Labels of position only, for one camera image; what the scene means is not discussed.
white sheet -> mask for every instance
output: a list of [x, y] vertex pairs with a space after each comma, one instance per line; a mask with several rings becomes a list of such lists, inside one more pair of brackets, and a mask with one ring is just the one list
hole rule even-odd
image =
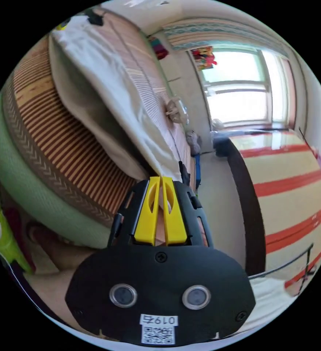
[[297, 297], [291, 297], [284, 287], [284, 280], [256, 278], [250, 281], [256, 305], [246, 322], [238, 330], [246, 332], [267, 324], [283, 313]]
[[49, 55], [52, 78], [66, 109], [95, 135], [109, 157], [124, 173], [136, 180], [146, 179], [148, 174], [139, 162], [100, 127], [99, 119], [111, 118], [106, 105], [87, 81], [77, 82], [76, 72], [67, 67], [66, 57], [62, 57], [62, 51], [52, 37], [49, 37]]
[[[53, 31], [52, 36], [95, 88], [155, 172], [181, 181], [178, 161], [148, 116], [137, 88], [109, 42], [85, 16], [72, 17], [65, 30]], [[83, 118], [76, 112], [75, 117]]]

white label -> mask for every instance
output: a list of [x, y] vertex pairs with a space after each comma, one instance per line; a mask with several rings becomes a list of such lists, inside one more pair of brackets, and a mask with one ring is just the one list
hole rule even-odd
[[147, 345], [174, 345], [174, 327], [147, 327], [142, 325], [141, 343]]
[[177, 327], [178, 316], [154, 316], [151, 314], [142, 314], [140, 324], [147, 327]]

green mattress edge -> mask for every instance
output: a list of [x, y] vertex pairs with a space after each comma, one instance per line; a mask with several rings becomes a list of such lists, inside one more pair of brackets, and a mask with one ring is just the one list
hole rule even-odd
[[107, 246], [109, 229], [59, 198], [31, 171], [7, 130], [0, 94], [0, 182], [32, 217], [59, 235], [93, 248]]

red and yellow striped fabric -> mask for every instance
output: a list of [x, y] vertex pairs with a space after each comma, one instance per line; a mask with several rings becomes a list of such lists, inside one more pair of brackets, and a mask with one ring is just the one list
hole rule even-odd
[[[262, 213], [266, 271], [292, 260], [312, 243], [310, 267], [321, 259], [321, 169], [306, 143], [294, 132], [231, 138], [250, 174]], [[303, 256], [274, 273], [286, 288], [299, 284]]]

black device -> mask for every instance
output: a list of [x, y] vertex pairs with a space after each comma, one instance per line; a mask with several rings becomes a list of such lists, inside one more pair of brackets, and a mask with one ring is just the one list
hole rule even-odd
[[[166, 246], [155, 246], [152, 217], [160, 186], [164, 204], [171, 204], [171, 211], [164, 207]], [[147, 226], [149, 235], [140, 231]], [[65, 300], [85, 330], [153, 347], [227, 337], [256, 303], [244, 269], [214, 249], [192, 189], [160, 177], [131, 189], [115, 215], [107, 248], [78, 267]]]

